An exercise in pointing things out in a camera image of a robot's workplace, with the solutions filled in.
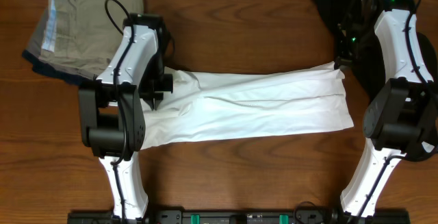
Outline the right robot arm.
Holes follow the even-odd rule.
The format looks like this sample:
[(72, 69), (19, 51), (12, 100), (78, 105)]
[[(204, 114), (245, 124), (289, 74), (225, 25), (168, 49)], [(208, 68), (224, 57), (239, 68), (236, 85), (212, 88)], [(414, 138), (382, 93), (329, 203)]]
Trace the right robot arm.
[(437, 152), (437, 56), (416, 30), (415, 0), (325, 0), (339, 65), (349, 66), (370, 98), (365, 148), (331, 223), (408, 223), (406, 210), (376, 203), (401, 161)]

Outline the white printed t-shirt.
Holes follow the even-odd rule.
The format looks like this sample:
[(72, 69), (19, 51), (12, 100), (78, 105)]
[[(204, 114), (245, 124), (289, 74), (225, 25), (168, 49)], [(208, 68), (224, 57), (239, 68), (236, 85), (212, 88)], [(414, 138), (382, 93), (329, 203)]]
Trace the white printed t-shirt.
[(144, 104), (143, 149), (202, 142), (334, 132), (353, 127), (344, 74), (333, 63), (268, 75), (166, 68), (173, 92)]

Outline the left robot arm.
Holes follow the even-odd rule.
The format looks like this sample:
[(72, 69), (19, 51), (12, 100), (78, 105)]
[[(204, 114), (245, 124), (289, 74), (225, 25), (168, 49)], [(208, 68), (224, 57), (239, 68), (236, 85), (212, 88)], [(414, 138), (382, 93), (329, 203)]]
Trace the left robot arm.
[(163, 57), (172, 36), (161, 16), (131, 14), (108, 67), (79, 87), (83, 144), (103, 165), (112, 189), (109, 212), (71, 212), (69, 223), (143, 223), (149, 198), (142, 185), (139, 151), (146, 138), (143, 107), (156, 110), (173, 92)]

